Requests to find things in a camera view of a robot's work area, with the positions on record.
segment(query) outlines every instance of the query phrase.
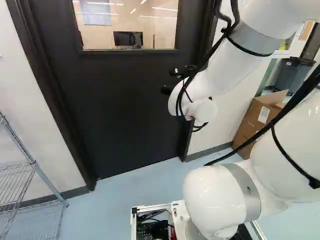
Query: gray bin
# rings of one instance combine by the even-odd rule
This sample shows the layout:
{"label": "gray bin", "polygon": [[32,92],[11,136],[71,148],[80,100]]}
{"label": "gray bin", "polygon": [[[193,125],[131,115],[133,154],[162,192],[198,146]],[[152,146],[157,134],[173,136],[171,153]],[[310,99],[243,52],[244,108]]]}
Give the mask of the gray bin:
{"label": "gray bin", "polygon": [[275,80],[275,90],[289,89],[288,95],[295,94],[315,63],[316,61],[300,57],[282,59],[279,74]]}

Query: glass pane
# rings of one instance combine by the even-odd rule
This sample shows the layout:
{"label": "glass pane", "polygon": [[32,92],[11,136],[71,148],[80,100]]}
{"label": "glass pane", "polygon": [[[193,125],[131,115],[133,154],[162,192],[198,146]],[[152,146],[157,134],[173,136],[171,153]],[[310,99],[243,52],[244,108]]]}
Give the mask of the glass pane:
{"label": "glass pane", "polygon": [[84,50],[174,49],[179,0],[74,0]]}

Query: floor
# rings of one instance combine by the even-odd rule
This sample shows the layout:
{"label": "floor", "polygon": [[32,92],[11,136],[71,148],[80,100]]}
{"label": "floor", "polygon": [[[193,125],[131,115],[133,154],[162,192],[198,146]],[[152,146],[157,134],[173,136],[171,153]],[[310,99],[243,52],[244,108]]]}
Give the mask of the floor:
{"label": "floor", "polygon": [[[189,163],[172,158],[98,181],[95,191],[69,200],[60,240],[131,239],[132,206],[164,204],[183,199],[184,176],[229,151],[230,148]],[[241,160],[240,156],[235,155],[224,163]],[[320,204],[312,203],[301,204],[258,222],[268,240],[314,240],[320,239],[319,220]]]}

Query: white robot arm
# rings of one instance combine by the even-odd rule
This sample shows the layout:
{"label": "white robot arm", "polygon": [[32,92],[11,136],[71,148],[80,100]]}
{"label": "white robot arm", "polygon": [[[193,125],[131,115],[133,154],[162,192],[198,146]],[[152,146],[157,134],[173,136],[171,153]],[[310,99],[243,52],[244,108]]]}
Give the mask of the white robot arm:
{"label": "white robot arm", "polygon": [[[245,3],[241,9],[240,23],[229,38],[260,55],[272,54],[304,21],[318,21],[320,18],[318,0],[246,0]],[[225,39],[209,59],[208,67],[199,72],[187,87],[193,102],[183,94],[183,114],[193,116],[202,123],[209,122],[216,113],[212,110],[215,97],[234,88],[263,58],[246,53]],[[182,86],[183,81],[175,86],[168,101],[168,110],[173,116],[176,115],[177,97]],[[213,101],[208,101],[208,97],[212,97]]]}
{"label": "white robot arm", "polygon": [[[319,0],[248,0],[229,39],[222,42],[209,59],[208,67],[186,88],[189,97],[183,93],[182,114],[201,123],[211,120],[215,106],[208,97],[214,100],[240,83],[257,67],[263,55],[273,53],[305,20],[319,22]],[[183,81],[169,98],[172,115],[177,113],[176,102]],[[317,93],[281,119],[273,130],[295,163],[318,180],[319,123],[320,93]],[[268,131],[255,144],[250,160],[191,171],[184,180],[183,195],[190,219],[200,233],[208,240],[227,240],[236,233],[239,224],[283,211],[293,202],[319,201],[320,188],[310,187],[306,176],[284,157]]]}

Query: wire shelf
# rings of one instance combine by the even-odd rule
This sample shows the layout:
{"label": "wire shelf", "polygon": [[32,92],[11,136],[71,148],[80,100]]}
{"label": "wire shelf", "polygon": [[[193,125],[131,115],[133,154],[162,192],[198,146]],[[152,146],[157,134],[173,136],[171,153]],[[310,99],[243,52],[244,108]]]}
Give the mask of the wire shelf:
{"label": "wire shelf", "polygon": [[22,199],[35,174],[28,163],[0,167],[0,239],[10,230]]}
{"label": "wire shelf", "polygon": [[56,200],[20,208],[5,240],[58,240],[65,207]]}

